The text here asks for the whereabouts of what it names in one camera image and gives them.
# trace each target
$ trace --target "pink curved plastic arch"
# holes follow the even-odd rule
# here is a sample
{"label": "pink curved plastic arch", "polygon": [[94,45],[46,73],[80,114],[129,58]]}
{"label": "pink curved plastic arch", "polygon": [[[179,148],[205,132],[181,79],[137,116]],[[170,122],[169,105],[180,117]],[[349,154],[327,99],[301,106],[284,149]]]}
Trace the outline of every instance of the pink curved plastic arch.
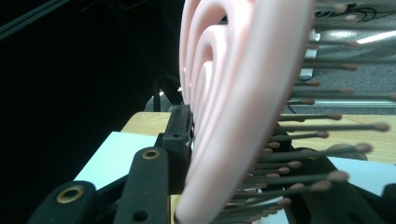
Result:
{"label": "pink curved plastic arch", "polygon": [[195,138],[179,223],[210,222],[243,181],[299,74],[314,4],[186,1],[180,81]]}

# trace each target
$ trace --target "brown rod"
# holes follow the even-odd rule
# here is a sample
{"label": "brown rod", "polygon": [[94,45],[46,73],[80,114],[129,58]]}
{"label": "brown rod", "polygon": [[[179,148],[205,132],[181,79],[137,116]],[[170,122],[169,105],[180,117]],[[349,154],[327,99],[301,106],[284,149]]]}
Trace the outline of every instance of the brown rod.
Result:
{"label": "brown rod", "polygon": [[335,182],[347,181],[348,175],[345,172],[334,171],[326,175],[296,175],[296,176],[284,176],[280,178],[265,178],[259,175],[250,176],[245,182],[249,183],[263,183],[268,185],[280,185],[280,184],[294,184],[294,183],[310,183],[320,180],[329,180]]}
{"label": "brown rod", "polygon": [[294,139],[303,139],[303,138],[327,138],[329,133],[327,132],[317,132],[317,133],[305,133],[305,134],[295,134],[295,135],[275,135],[271,136],[268,141],[270,142],[282,142],[282,141],[289,141]]}
{"label": "brown rod", "polygon": [[374,130],[385,132],[389,129],[387,123],[360,124],[360,125],[282,125],[274,129],[275,133],[284,132],[309,132],[309,131],[348,131],[348,130]]}
{"label": "brown rod", "polygon": [[339,113],[331,113],[324,115],[281,115],[278,121],[304,121],[306,119],[335,119],[339,120],[342,115]]}
{"label": "brown rod", "polygon": [[310,63],[303,62],[302,68],[331,68],[331,69],[343,69],[354,71],[358,69],[358,65],[354,63]]}
{"label": "brown rod", "polygon": [[256,169],[250,171],[251,175],[269,175],[269,174],[281,174],[286,175],[290,172],[288,167],[280,167],[279,169]]}
{"label": "brown rod", "polygon": [[345,4],[321,4],[317,3],[316,5],[317,11],[333,11],[336,14],[344,13],[347,10],[347,6]]}
{"label": "brown rod", "polygon": [[224,209],[218,217],[227,217],[227,216],[232,216],[235,212],[246,212],[246,211],[251,211],[251,210],[264,210],[264,209],[270,209],[272,207],[278,208],[280,205],[279,203],[267,203],[267,204],[260,204],[256,206],[251,206],[251,207],[246,207],[246,206],[237,206],[234,208],[229,208],[229,209]]}
{"label": "brown rod", "polygon": [[299,101],[287,101],[286,105],[314,105],[314,99],[303,99]]}
{"label": "brown rod", "polygon": [[294,83],[294,86],[311,86],[311,87],[317,87],[317,86],[320,86],[320,81],[318,81],[318,80],[296,81],[296,83]]}
{"label": "brown rod", "polygon": [[256,169],[274,169],[281,167],[289,167],[291,169],[299,169],[302,164],[299,161],[279,162],[279,163],[256,163],[253,165]]}
{"label": "brown rod", "polygon": [[277,152],[266,155],[260,155],[258,159],[258,163],[269,162],[269,161],[299,160],[299,159],[331,156],[335,154],[342,154],[348,152],[367,153],[370,152],[371,150],[372,147],[369,144],[360,143],[357,144],[356,146],[347,146],[347,147],[338,148],[337,150],[329,150],[329,151],[314,151],[311,149],[304,149],[295,152]]}
{"label": "brown rod", "polygon": [[356,41],[333,41],[333,40],[311,40],[308,42],[309,45],[331,45],[331,46],[347,46],[352,48],[358,48],[361,46]]}
{"label": "brown rod", "polygon": [[291,97],[316,99],[345,99],[345,100],[387,100],[396,101],[396,92],[391,93],[343,93],[327,91],[292,91]]}
{"label": "brown rod", "polygon": [[233,199],[249,199],[249,198],[273,198],[278,196],[288,196],[299,193],[306,193],[310,191],[326,191],[332,186],[332,183],[328,180],[319,181],[311,186],[300,185],[298,188],[290,189],[276,189],[265,191],[260,194],[236,194]]}

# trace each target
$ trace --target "white surface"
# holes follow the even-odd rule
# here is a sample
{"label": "white surface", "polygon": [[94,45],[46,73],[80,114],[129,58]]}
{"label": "white surface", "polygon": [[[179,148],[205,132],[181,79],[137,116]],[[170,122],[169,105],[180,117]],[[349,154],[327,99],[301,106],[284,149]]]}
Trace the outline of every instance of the white surface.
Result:
{"label": "white surface", "polygon": [[[312,31],[311,36],[309,37],[309,40],[320,40],[320,34],[316,34],[315,31]],[[305,53],[305,58],[316,58],[317,57],[318,50],[317,49],[307,49]],[[311,79],[314,74],[314,69],[313,68],[303,68],[301,69],[300,72],[300,79],[301,80],[308,80]]]}
{"label": "white surface", "polygon": [[396,183],[396,166],[375,161],[356,161],[330,157],[338,170],[349,173],[349,183],[378,196],[387,184]]}
{"label": "white surface", "polygon": [[127,175],[134,154],[152,147],[157,137],[134,133],[111,133],[75,180],[92,182],[96,189]]}

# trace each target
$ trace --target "wooden surface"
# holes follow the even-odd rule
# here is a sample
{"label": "wooden surface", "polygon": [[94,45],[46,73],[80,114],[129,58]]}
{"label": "wooden surface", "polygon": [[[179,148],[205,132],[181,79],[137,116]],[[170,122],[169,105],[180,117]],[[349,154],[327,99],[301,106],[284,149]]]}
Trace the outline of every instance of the wooden surface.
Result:
{"label": "wooden surface", "polygon": [[[122,129],[126,133],[140,133],[156,136],[164,132],[169,120],[170,113],[139,112],[136,113]],[[374,146],[374,151],[367,154],[369,161],[382,161],[396,163],[396,116],[392,115],[345,115],[341,120],[309,120],[304,124],[367,124],[385,121],[391,128],[386,133],[367,131],[342,131],[330,132],[327,139],[304,139],[293,140],[294,147],[311,147],[317,150],[325,150],[335,144],[351,144],[366,142]],[[301,122],[282,122],[281,124],[299,124]]]}

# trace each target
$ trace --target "black plastic bracket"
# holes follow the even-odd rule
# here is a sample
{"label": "black plastic bracket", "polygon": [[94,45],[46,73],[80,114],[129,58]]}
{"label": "black plastic bracket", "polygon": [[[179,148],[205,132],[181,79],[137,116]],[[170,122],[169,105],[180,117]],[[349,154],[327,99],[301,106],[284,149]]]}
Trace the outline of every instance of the black plastic bracket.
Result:
{"label": "black plastic bracket", "polygon": [[95,217],[95,186],[72,181],[54,189],[35,210],[29,224],[88,224]]}
{"label": "black plastic bracket", "polygon": [[189,105],[177,107],[163,134],[163,148],[169,155],[169,194],[180,194],[191,162],[192,113]]}
{"label": "black plastic bracket", "polygon": [[147,147],[134,155],[114,224],[169,223],[168,155]]}

